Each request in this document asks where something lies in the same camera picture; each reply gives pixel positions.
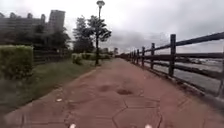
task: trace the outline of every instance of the lamp post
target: lamp post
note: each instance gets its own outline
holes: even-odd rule
[[[99,6],[99,21],[97,24],[96,29],[96,62],[95,65],[97,66],[99,64],[99,29],[100,29],[100,13],[102,7],[105,5],[105,2],[103,0],[98,0],[96,4]]]

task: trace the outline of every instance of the tall building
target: tall building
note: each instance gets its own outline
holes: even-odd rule
[[[65,20],[65,12],[59,10],[52,10],[48,22],[48,33],[63,31]]]
[[[33,18],[31,13],[27,17],[17,16],[11,13],[10,17],[0,17],[0,31],[1,32],[26,32],[29,34],[34,33],[37,25],[45,25],[45,18]]]
[[[0,12],[0,18],[5,18],[5,16]]]
[[[118,48],[114,48],[114,55],[118,54]]]

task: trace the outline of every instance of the cloudy sky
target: cloudy sky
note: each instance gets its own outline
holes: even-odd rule
[[[118,47],[127,52],[152,42],[161,46],[169,42],[169,35],[177,40],[224,31],[224,0],[104,0],[102,18],[106,20],[112,37],[102,47]],[[96,0],[0,0],[0,12],[34,17],[50,10],[66,11],[65,27],[69,35],[76,18],[97,14]],[[208,42],[178,48],[178,52],[221,52],[223,41]]]

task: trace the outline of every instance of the brick pavement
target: brick pavement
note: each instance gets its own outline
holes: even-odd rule
[[[70,124],[76,128],[144,128],[146,124],[224,128],[218,110],[121,59],[9,113],[5,120],[11,128],[68,128]]]

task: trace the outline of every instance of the water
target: water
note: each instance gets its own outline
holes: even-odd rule
[[[186,64],[186,63],[176,63],[178,65],[188,66],[188,67],[195,67],[199,69],[206,69],[211,71],[222,71],[222,65],[221,63],[206,63],[206,64]],[[168,73],[167,67],[157,66],[154,65],[154,69]],[[209,78],[203,75],[198,75],[195,73],[185,72],[181,70],[174,70],[174,76],[186,81],[189,81],[193,84],[196,84],[198,86],[201,86],[203,88],[206,88],[214,93],[218,92],[219,86],[220,86],[220,80],[216,80],[213,78]]]

